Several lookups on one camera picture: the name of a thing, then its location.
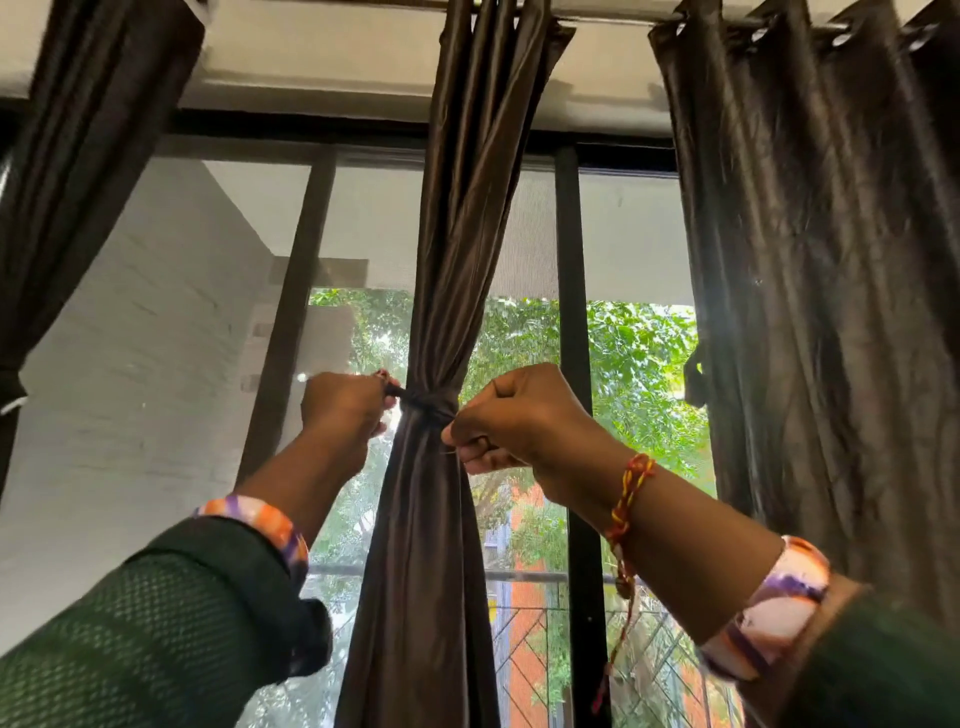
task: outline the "white ceiling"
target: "white ceiling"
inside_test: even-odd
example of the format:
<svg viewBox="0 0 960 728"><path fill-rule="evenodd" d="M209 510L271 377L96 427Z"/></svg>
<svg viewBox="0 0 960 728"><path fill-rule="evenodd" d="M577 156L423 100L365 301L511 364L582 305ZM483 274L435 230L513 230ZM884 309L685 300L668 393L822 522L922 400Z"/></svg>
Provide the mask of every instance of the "white ceiling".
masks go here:
<svg viewBox="0 0 960 728"><path fill-rule="evenodd" d="M0 95L25 95L50 0L0 0ZM555 0L564 8L669 10L673 0ZM847 0L809 0L815 18ZM924 0L897 0L900 17ZM731 15L751 3L727 3ZM220 0L184 103L421 120L436 73L438 12L278 0ZM669 134L649 28L582 24L554 71L541 128Z"/></svg>
<svg viewBox="0 0 960 728"><path fill-rule="evenodd" d="M309 170L208 162L274 255L289 255ZM365 259L367 285L410 290L416 276L422 172L339 167L320 255ZM692 304L676 180L581 175L584 265L592 300ZM656 270L644 274L641 270ZM557 297L553 173L520 175L494 295Z"/></svg>

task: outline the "red and yellow thread bracelet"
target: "red and yellow thread bracelet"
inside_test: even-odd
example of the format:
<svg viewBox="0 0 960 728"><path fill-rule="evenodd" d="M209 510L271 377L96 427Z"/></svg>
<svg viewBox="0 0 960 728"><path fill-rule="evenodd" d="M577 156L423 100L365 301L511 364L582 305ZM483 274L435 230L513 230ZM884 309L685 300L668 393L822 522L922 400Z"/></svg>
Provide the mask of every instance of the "red and yellow thread bracelet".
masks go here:
<svg viewBox="0 0 960 728"><path fill-rule="evenodd" d="M624 621L623 628L620 630L620 636L617 638L616 644L610 653L610 661L607 662L607 666L604 668L603 681L600 683L597 696L593 700L592 709L594 715L600 712L600 706L603 705L604 694L607 692L610 677L613 672L613 663L616 661L616 656L627 639L627 633L630 631L630 626L634 620L636 570L623 555L623 540L630 530L630 509L634 505L636 494L639 493L640 488L643 486L643 483L646 482L647 478L654 475L654 468L656 466L657 461L643 453L638 453L630 459L630 462L627 463L626 470L623 472L623 492L620 495L620 500L611 511L611 527L607 530L607 533L604 534L610 543L613 556L616 558L616 592L622 598L627 599L627 619Z"/></svg>

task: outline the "knot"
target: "knot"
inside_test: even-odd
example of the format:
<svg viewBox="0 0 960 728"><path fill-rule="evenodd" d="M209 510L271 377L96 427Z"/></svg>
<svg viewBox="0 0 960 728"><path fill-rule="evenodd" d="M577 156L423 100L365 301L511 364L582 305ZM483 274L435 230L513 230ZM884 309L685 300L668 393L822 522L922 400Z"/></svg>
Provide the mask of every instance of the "knot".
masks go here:
<svg viewBox="0 0 960 728"><path fill-rule="evenodd" d="M457 414L457 390L454 387L444 387L433 392L418 392L391 386L387 388L387 394L399 398L400 409L403 411L413 407L440 427L446 427L453 422Z"/></svg>
<svg viewBox="0 0 960 728"><path fill-rule="evenodd" d="M0 417L27 403L27 390L15 369L0 368Z"/></svg>

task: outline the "green mesh jacket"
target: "green mesh jacket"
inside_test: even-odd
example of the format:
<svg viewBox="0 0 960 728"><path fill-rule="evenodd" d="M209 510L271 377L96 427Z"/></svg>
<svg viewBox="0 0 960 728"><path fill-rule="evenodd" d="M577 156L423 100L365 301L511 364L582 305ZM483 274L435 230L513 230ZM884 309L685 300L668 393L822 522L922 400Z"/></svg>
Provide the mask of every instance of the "green mesh jacket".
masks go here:
<svg viewBox="0 0 960 728"><path fill-rule="evenodd" d="M328 620L260 534L190 519L0 659L0 726L227 728L329 659Z"/></svg>
<svg viewBox="0 0 960 728"><path fill-rule="evenodd" d="M265 539L186 521L0 659L0 728L230 728L329 644ZM960 726L958 646L865 593L815 645L781 728Z"/></svg>

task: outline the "glass pane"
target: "glass pane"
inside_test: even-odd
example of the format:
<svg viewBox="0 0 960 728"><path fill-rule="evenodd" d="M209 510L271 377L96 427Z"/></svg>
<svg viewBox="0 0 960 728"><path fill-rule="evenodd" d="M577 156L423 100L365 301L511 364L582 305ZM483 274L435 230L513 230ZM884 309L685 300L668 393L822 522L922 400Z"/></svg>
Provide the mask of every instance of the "glass pane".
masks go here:
<svg viewBox="0 0 960 728"><path fill-rule="evenodd" d="M310 376L370 374L385 367L401 382L406 379L422 177L422 169L338 166L281 447L300 432L300 401ZM282 281L286 260L279 260L276 267ZM316 675L259 691L239 725L333 724L399 418L399 408L389 413L387 432L371 440L366 466L337 497L310 551L302 595L320 599L330 612L334 628L330 665Z"/></svg>
<svg viewBox="0 0 960 728"><path fill-rule="evenodd" d="M560 363L553 171L524 169L461 400L493 377ZM470 479L487 566L503 726L572 725L566 511L529 470Z"/></svg>
<svg viewBox="0 0 960 728"><path fill-rule="evenodd" d="M683 365L697 329L680 184L582 174L580 188L593 415L716 496L707 413L684 402ZM626 603L613 587L608 548L603 558L612 648ZM701 676L689 637L642 586L637 607L612 678L613 725L740 725L736 692Z"/></svg>
<svg viewBox="0 0 960 728"><path fill-rule="evenodd" d="M273 321L262 307L275 254L215 172L197 159L147 165L27 362L30 403L0 509L0 548L17 564L0 590L0 652L233 487L261 324L269 333ZM285 193L302 197L303 185ZM298 212L279 210L276 225L295 226ZM103 526L96 538L92 522ZM53 539L45 547L31 546L38 528Z"/></svg>

